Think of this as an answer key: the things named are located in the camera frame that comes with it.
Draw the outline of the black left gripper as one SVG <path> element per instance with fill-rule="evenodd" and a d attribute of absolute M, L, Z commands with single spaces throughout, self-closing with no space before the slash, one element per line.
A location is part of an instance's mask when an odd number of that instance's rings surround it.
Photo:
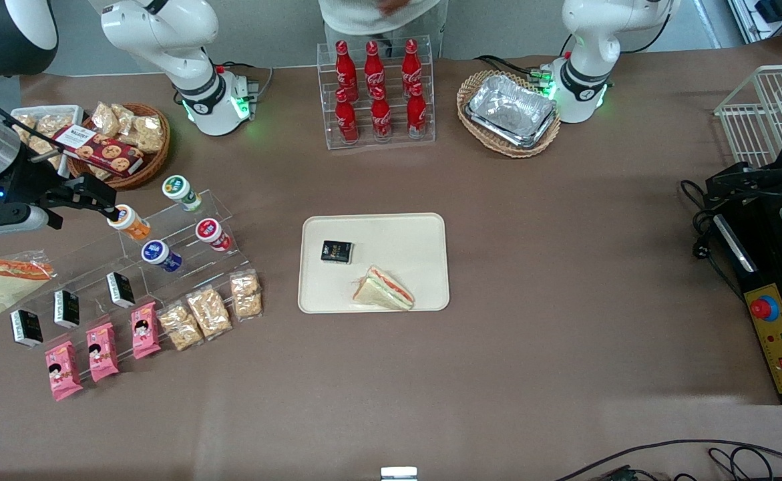
<path fill-rule="evenodd" d="M 705 186 L 709 203 L 760 197 L 782 200 L 782 168 L 752 168 L 746 162 L 737 162 L 709 177 Z"/>

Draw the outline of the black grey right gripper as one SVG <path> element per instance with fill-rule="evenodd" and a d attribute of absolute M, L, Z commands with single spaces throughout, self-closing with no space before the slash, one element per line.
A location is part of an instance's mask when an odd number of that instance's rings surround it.
<path fill-rule="evenodd" d="M 70 180 L 73 194 L 50 194 L 64 180 L 49 162 L 16 159 L 0 174 L 0 234 L 45 227 L 59 230 L 63 219 L 49 210 L 59 207 L 97 211 L 110 221 L 119 220 L 117 192 L 103 180 L 78 176 Z"/>

